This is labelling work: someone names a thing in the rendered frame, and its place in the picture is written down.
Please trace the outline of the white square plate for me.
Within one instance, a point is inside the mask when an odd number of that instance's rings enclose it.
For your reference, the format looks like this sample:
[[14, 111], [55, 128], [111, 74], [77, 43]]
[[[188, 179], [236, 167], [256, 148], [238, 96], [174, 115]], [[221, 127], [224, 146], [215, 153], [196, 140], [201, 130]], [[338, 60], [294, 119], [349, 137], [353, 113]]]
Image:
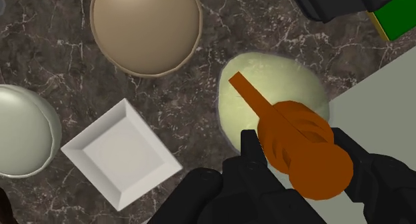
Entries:
[[117, 211], [182, 169], [126, 99], [61, 150]]

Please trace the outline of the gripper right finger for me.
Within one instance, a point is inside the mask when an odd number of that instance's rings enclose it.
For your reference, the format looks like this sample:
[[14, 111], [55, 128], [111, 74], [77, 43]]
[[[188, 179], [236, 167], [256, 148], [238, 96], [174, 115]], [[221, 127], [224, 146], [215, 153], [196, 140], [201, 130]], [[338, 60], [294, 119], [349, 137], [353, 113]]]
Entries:
[[367, 152], [340, 128], [332, 131], [335, 144], [353, 162], [345, 192], [364, 204], [367, 224], [416, 224], [416, 171], [391, 156]]

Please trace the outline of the pale grey green bowl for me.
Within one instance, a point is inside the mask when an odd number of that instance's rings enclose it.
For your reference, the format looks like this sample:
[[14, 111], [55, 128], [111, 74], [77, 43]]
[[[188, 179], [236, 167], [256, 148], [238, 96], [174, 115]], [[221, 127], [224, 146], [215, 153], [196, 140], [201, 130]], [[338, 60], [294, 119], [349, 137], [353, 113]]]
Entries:
[[61, 145], [61, 122], [40, 95], [0, 85], [0, 175], [26, 178], [53, 160]]

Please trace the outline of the pale yellow bowl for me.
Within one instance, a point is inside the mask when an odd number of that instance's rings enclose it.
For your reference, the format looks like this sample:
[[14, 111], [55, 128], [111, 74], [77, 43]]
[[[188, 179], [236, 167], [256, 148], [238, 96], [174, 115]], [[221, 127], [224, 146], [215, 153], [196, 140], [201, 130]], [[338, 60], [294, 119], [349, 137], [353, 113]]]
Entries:
[[217, 112], [224, 136], [240, 151], [240, 133], [256, 129], [258, 116], [230, 84], [240, 72], [270, 102], [296, 101], [329, 120], [329, 100], [320, 79], [299, 62], [272, 54], [248, 52], [228, 61], [221, 71]]

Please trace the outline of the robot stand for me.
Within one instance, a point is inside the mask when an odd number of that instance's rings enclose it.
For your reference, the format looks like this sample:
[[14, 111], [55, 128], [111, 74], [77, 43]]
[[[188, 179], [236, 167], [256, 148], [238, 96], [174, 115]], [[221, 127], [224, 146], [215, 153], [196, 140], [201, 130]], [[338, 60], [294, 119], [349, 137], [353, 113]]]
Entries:
[[416, 0], [392, 0], [367, 15], [379, 36], [393, 41], [416, 26]]

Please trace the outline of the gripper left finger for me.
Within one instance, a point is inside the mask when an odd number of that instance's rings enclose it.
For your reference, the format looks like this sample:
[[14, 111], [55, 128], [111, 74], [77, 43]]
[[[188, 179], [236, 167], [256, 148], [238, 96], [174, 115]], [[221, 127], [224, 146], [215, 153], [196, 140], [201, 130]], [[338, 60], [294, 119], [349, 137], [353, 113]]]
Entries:
[[326, 224], [267, 167], [255, 130], [241, 132], [241, 154], [221, 171], [186, 174], [147, 224]]

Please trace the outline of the tan bowl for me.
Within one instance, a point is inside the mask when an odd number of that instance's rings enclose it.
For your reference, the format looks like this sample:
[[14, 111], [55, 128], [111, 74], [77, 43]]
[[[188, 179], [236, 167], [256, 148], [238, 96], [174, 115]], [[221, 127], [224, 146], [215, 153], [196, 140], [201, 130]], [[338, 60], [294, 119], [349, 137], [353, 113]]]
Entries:
[[91, 0], [91, 31], [114, 66], [137, 77], [181, 68], [202, 34], [200, 0]]

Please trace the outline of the orange brown honey dipper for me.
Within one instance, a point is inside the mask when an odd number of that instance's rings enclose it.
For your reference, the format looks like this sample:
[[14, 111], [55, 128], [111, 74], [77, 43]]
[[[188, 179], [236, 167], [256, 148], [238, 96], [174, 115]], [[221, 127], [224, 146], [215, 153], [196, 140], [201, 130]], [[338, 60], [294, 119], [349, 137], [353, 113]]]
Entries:
[[295, 190], [305, 198], [324, 200], [348, 187], [353, 162], [335, 144], [326, 120], [296, 101], [270, 104], [241, 73], [229, 82], [259, 117], [257, 135], [266, 159], [289, 176]]

